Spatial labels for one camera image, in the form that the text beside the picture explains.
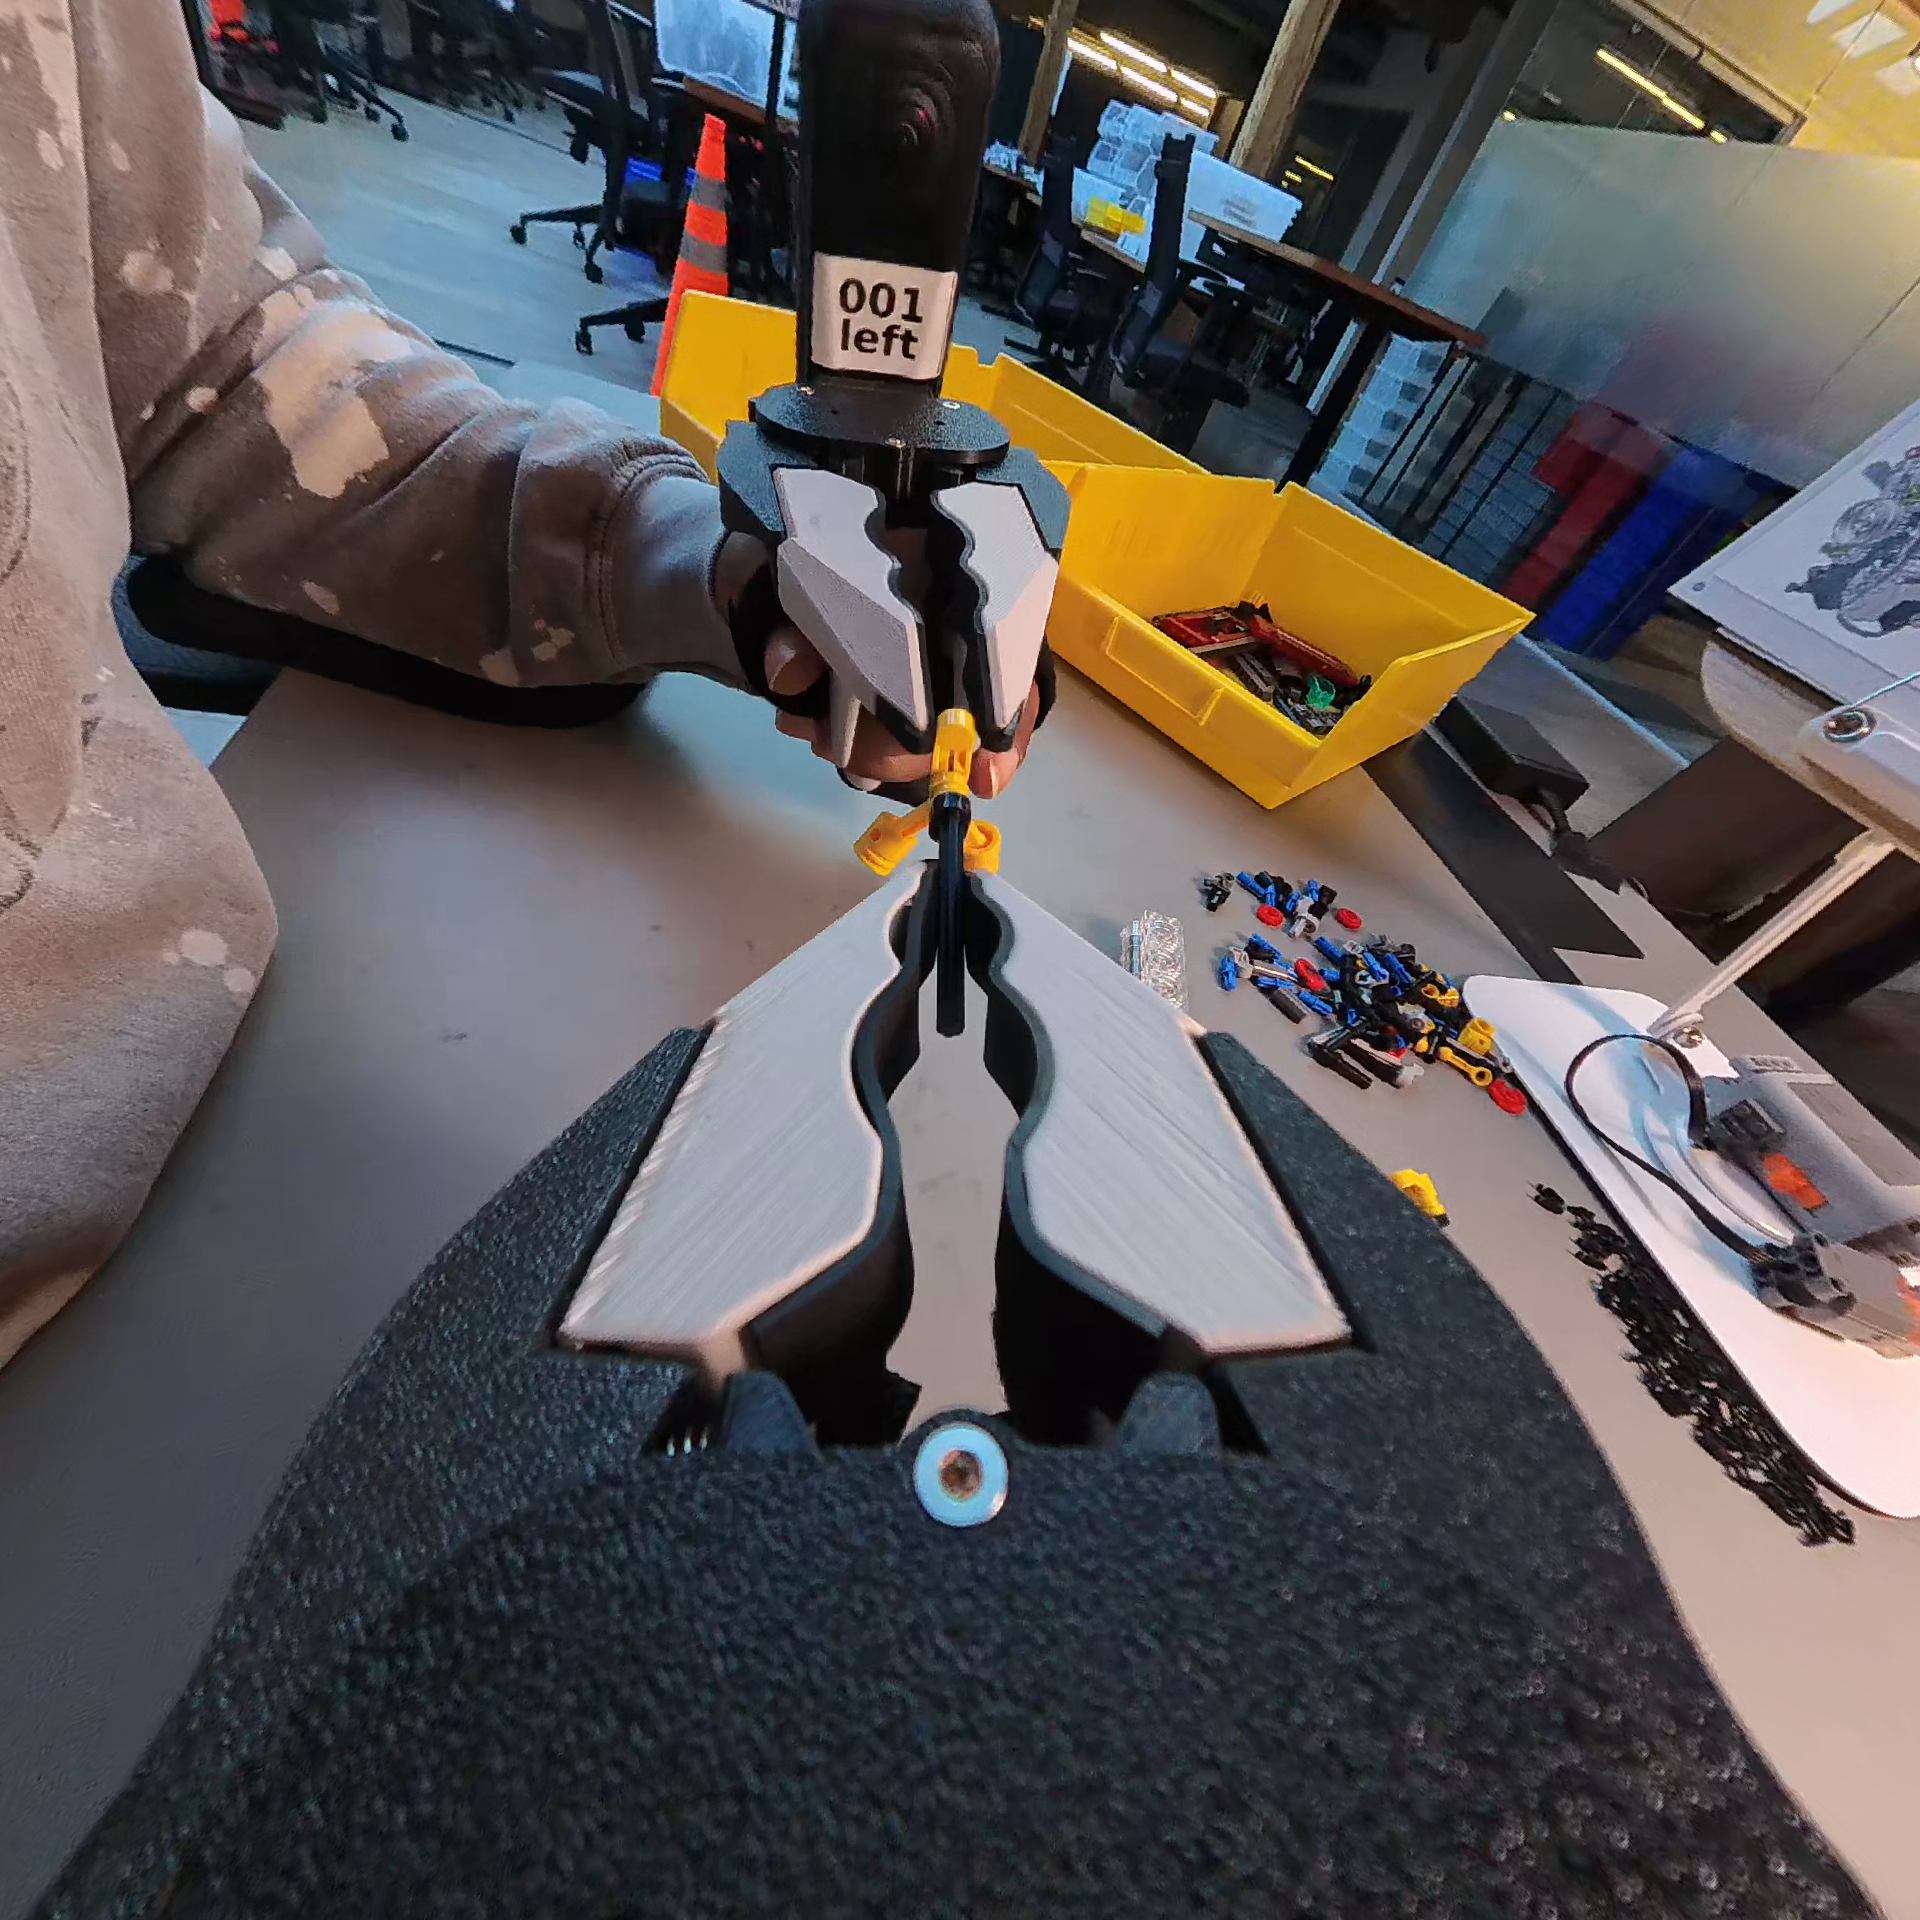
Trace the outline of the black toy axle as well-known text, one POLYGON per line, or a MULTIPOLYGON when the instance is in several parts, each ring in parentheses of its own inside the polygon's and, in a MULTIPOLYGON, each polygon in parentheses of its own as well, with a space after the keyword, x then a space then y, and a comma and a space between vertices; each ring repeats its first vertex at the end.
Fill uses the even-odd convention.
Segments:
POLYGON ((941 1039, 966 1033, 966 835, 974 803, 962 791, 930 796, 935 840, 935 1030, 941 1039))

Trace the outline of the wooden high table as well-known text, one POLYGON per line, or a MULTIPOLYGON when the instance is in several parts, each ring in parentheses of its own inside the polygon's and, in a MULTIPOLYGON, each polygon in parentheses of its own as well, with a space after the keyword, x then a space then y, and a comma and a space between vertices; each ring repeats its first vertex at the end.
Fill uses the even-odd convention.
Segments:
POLYGON ((1322 396, 1322 405, 1312 413, 1311 427, 1292 452, 1292 459, 1276 479, 1283 487, 1311 487, 1317 471, 1322 468, 1327 455, 1340 442, 1340 431, 1367 385, 1379 358, 1385 357, 1391 341, 1412 343, 1439 343, 1447 350, 1480 352, 1485 347, 1485 334, 1458 325, 1431 306, 1408 299, 1398 290, 1389 290, 1350 267, 1287 246, 1281 239, 1261 235, 1257 228, 1245 228, 1221 211, 1191 211, 1191 220, 1218 235, 1221 243, 1236 243, 1245 253, 1261 254, 1263 260, 1276 266, 1283 273, 1302 277, 1312 294, 1331 303, 1340 318, 1335 335, 1343 341, 1350 326, 1359 331, 1359 343, 1353 352, 1331 368, 1331 383, 1322 396))

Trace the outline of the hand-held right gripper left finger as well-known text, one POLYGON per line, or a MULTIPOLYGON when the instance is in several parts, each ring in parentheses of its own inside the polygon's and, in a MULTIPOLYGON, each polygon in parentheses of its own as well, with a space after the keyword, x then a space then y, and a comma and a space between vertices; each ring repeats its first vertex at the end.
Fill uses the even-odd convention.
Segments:
POLYGON ((680 1362, 708 1401, 775 1376, 824 1442, 895 1442, 916 1301, 891 1098, 920 1062, 920 876, 733 996, 703 1033, 557 1345, 680 1362))

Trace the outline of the grey desk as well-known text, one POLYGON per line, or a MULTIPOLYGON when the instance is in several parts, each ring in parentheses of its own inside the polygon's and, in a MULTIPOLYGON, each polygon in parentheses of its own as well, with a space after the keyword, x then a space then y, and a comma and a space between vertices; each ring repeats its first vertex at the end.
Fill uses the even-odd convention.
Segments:
MULTIPOLYGON (((180 1697, 309 1423, 440 1245, 680 1025, 869 895, 875 803, 772 716, 670 679, 596 733, 513 733, 281 679, 215 760, 279 953, 121 1254, 3 1367, 3 1916, 26 1916, 180 1697)), ((1189 1010, 1381 1168, 1560 1376, 1674 1607, 1783 1783, 1917 1916, 1917 1524, 1806 1548, 1656 1411, 1536 1120, 1452 1076, 1381 1102, 1201 959, 1196 880, 1330 880, 1458 978, 1529 974, 1366 770, 1275 814, 1064 673, 996 806, 1004 876, 1115 958, 1189 925, 1189 1010)))

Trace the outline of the yellow bin with toy parts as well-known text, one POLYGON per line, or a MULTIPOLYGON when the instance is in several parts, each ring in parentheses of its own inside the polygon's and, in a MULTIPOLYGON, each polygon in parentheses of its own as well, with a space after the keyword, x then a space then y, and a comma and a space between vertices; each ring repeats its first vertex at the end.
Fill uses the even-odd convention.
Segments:
POLYGON ((1070 463, 1064 485, 1053 650, 1261 806, 1423 733, 1533 624, 1307 487, 1115 463, 1070 463), (1239 600, 1367 679, 1354 709, 1311 733, 1157 626, 1239 600))

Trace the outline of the heap of black toy pins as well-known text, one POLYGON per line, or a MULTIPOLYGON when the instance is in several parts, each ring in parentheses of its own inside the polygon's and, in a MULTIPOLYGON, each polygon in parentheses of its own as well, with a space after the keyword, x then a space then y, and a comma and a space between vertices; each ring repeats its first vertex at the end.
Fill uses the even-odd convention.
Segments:
POLYGON ((1823 1496, 1786 1431, 1736 1377, 1644 1246, 1544 1183, 1533 1185, 1533 1201, 1568 1222, 1572 1254, 1590 1269, 1597 1305, 1621 1323, 1628 1362, 1656 1407, 1681 1419, 1709 1459, 1803 1546, 1855 1546, 1851 1514, 1823 1496))

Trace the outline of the black office chair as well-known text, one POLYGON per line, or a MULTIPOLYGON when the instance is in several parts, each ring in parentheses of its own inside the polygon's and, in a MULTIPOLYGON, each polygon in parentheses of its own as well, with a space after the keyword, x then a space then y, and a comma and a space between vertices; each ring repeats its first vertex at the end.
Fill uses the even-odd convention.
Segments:
POLYGON ((1044 375, 1076 385, 1116 321, 1116 277, 1084 246, 1076 222, 1077 142, 1053 136, 1041 155, 1036 246, 1015 289, 1015 318, 1036 334, 1028 357, 1044 375))
POLYGON ((1191 455, 1215 405, 1241 408, 1250 397, 1245 373, 1218 343, 1239 290, 1181 254, 1191 157, 1196 136, 1165 133, 1154 168, 1147 271, 1121 303, 1101 367, 1111 393, 1148 405, 1157 421, 1147 433, 1176 455, 1191 455))
POLYGON ((637 248, 654 273, 656 290, 614 310, 584 314, 575 325, 575 352, 596 352, 596 334, 618 326, 642 347, 654 326, 665 321, 665 284, 674 253, 680 248, 683 176, 665 155, 674 110, 683 102, 676 88, 656 93, 654 23, 627 3, 580 3, 588 69, 538 69, 542 96, 566 110, 573 129, 568 155, 577 165, 602 157, 604 182, 596 203, 548 206, 520 211, 506 228, 517 248, 530 246, 536 224, 568 224, 580 248, 580 271, 591 284, 604 280, 602 254, 619 246, 637 248))

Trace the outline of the stack of red blue bins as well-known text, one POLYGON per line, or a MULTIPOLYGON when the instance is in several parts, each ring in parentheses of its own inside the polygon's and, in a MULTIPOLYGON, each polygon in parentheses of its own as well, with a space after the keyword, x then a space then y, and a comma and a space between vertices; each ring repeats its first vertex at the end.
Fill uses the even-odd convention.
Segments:
POLYGON ((1582 401, 1533 468, 1536 525, 1500 576, 1537 647, 1609 660, 1669 611, 1669 589, 1790 500, 1776 476, 1582 401))

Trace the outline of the pile of colourful toy pieces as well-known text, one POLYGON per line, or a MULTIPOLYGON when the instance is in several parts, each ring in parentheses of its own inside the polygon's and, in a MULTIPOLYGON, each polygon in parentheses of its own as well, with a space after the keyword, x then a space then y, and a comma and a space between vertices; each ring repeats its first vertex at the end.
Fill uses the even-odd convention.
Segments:
POLYGON ((1236 921, 1213 959, 1218 990, 1261 996, 1320 1071, 1354 1090, 1452 1076, 1501 1114, 1529 1114, 1495 1025, 1467 1010, 1459 979, 1389 938, 1331 883, 1215 868, 1196 880, 1196 898, 1236 921))

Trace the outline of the person's left hand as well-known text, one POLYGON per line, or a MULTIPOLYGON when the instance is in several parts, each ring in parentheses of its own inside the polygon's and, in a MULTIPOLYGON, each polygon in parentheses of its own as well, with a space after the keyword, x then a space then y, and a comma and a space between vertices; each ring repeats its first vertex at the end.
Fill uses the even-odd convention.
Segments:
POLYGON ((920 803, 930 760, 867 712, 847 759, 831 737, 831 667, 814 642, 785 619, 772 548, 747 537, 724 537, 712 567, 714 606, 724 617, 747 686, 778 709, 778 733, 802 737, 848 787, 920 803))

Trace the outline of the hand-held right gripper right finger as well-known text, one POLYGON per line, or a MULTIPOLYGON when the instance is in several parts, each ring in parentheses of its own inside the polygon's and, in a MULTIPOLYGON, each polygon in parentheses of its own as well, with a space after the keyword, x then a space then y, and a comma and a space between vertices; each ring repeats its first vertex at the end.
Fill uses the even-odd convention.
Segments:
POLYGON ((1350 1316, 1236 1109, 1205 1030, 976 876, 984 1062, 1015 1109, 996 1237, 996 1364, 1028 1442, 1098 1447, 1143 1381, 1340 1351, 1350 1316))

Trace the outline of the grey drawer rack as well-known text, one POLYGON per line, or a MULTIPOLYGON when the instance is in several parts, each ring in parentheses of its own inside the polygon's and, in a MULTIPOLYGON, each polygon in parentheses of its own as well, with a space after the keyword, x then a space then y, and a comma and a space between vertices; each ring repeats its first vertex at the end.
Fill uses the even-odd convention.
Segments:
POLYGON ((1385 347, 1311 489, 1501 589, 1560 510, 1537 463, 1578 397, 1480 352, 1385 347))

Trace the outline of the toy building instruction booklet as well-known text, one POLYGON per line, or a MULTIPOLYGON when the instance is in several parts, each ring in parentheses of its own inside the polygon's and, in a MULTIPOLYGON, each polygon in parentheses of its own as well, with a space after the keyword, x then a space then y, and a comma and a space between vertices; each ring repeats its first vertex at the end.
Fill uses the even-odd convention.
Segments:
POLYGON ((1917 408, 1669 594, 1831 703, 1917 691, 1917 408))

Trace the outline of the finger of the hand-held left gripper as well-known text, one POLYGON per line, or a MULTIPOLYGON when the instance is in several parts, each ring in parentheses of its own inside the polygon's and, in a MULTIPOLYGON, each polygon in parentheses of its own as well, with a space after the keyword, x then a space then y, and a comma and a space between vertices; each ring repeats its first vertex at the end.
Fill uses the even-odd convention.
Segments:
POLYGON ((930 753, 924 619, 900 594, 900 565, 881 542, 885 498, 824 468, 778 468, 775 489, 785 519, 781 611, 831 670, 832 764, 854 766, 858 712, 908 753, 930 753))
POLYGON ((1059 485, 956 485, 943 493, 943 533, 956 539, 966 707, 980 734, 1015 734, 1060 573, 1064 493, 1059 485))

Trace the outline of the red and black toy parts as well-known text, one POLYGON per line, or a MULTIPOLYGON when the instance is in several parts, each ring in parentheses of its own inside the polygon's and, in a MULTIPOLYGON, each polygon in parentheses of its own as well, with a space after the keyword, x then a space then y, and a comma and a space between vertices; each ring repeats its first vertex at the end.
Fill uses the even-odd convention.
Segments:
POLYGON ((1148 626, 1312 737, 1327 737, 1374 686, 1371 673, 1281 626, 1268 605, 1165 611, 1148 626))

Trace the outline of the orange traffic cone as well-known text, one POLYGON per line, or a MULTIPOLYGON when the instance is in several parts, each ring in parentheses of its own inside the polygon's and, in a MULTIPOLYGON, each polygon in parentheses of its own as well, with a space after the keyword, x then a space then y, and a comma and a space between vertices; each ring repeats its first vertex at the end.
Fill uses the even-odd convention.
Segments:
POLYGON ((651 393, 662 396, 670 350, 686 294, 727 296, 733 294, 733 231, 727 231, 727 129, 720 113, 707 113, 703 142, 686 191, 680 258, 670 280, 670 299, 660 321, 656 368, 651 393))

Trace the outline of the wooden support post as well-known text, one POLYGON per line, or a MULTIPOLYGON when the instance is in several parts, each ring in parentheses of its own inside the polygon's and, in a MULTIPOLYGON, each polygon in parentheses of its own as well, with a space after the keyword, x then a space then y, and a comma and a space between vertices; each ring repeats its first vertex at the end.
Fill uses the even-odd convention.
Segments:
POLYGON ((1275 165, 1290 155, 1302 96, 1340 10, 1343 3, 1287 7, 1227 155, 1227 165, 1250 181, 1268 181, 1275 165))

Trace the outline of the grey toy motor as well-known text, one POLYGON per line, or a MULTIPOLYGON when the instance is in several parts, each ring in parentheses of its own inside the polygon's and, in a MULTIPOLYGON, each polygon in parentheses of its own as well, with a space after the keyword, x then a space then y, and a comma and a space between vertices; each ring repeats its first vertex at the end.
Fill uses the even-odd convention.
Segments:
POLYGON ((1803 1325, 1917 1360, 1917 1236, 1885 1227, 1855 1240, 1800 1231, 1746 1261, 1754 1292, 1803 1325))

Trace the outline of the yellow plastic bin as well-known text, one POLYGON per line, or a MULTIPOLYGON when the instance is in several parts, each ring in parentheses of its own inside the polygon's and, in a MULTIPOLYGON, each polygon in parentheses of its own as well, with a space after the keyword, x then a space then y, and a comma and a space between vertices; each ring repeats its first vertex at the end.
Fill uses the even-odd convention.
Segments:
MULTIPOLYGON (((670 442, 714 479, 727 425, 747 417, 747 401, 797 378, 794 314, 766 303, 691 294, 674 331, 660 373, 660 421, 670 442)), ((1028 362, 1000 352, 980 358, 970 347, 946 350, 943 396, 993 413, 1012 443, 1033 452, 1059 479, 1082 468, 1141 468, 1196 474, 1199 463, 1148 433, 1101 413, 1076 389, 1028 362)))

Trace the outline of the person's left forearm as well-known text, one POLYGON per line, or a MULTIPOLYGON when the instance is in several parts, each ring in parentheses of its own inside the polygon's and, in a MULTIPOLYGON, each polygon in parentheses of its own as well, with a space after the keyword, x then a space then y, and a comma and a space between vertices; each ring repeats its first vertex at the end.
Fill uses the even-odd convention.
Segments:
POLYGON ((259 611, 504 690, 747 686, 714 487, 674 442, 536 408, 316 266, 155 401, 130 542, 259 611))

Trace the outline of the black power adapter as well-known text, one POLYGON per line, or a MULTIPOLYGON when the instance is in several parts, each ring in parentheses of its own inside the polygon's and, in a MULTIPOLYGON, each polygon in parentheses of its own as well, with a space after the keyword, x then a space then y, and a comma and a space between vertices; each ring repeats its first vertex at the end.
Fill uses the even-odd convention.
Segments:
POLYGON ((1568 830, 1572 806, 1590 791, 1588 773, 1520 712, 1452 696, 1435 728, 1490 794, 1542 814, 1556 830, 1568 830))

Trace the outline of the grey toy battery box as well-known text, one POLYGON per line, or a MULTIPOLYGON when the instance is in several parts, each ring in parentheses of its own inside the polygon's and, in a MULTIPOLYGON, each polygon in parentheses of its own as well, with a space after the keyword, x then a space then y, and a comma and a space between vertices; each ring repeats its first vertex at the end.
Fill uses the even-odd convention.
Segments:
POLYGON ((1735 1057, 1706 1081, 1709 1141, 1816 1236, 1862 1240, 1917 1226, 1917 1154, 1829 1071, 1735 1057))

